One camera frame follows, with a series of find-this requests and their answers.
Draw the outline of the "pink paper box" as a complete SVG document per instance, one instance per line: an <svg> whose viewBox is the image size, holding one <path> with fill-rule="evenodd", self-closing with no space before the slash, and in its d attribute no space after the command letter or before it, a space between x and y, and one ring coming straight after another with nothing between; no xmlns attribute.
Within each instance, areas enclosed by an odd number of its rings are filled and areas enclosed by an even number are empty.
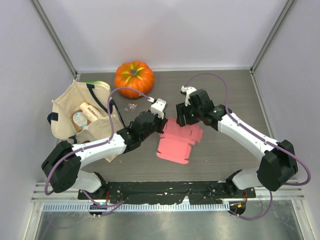
<svg viewBox="0 0 320 240"><path fill-rule="evenodd" d="M174 163L188 164L192 148L201 141L203 132L199 124L181 127L174 118L169 117L160 134L156 156Z"/></svg>

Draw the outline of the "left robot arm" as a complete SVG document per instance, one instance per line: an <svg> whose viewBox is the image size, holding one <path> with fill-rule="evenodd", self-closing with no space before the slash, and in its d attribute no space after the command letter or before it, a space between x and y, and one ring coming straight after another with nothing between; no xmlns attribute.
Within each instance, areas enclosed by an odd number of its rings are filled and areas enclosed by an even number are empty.
<svg viewBox="0 0 320 240"><path fill-rule="evenodd" d="M108 185L97 172L86 172L82 168L100 159L131 152L153 133L162 133L167 123L164 111L143 111L130 125L118 130L112 136L93 142L71 145L60 142L42 163L47 179L44 192L62 193L68 189L87 192L100 200Z"/></svg>

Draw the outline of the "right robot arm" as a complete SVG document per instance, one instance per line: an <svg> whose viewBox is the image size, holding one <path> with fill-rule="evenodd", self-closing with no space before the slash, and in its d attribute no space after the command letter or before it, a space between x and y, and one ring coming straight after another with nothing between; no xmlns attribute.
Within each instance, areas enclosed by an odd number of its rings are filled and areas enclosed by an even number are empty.
<svg viewBox="0 0 320 240"><path fill-rule="evenodd" d="M240 169L226 179L225 190L230 197L236 198L251 187L275 192L298 172L294 147L289 141L279 142L265 136L224 105L214 105L203 89L182 86L180 92L185 101L176 105L178 125L203 122L237 141L259 160L258 168Z"/></svg>

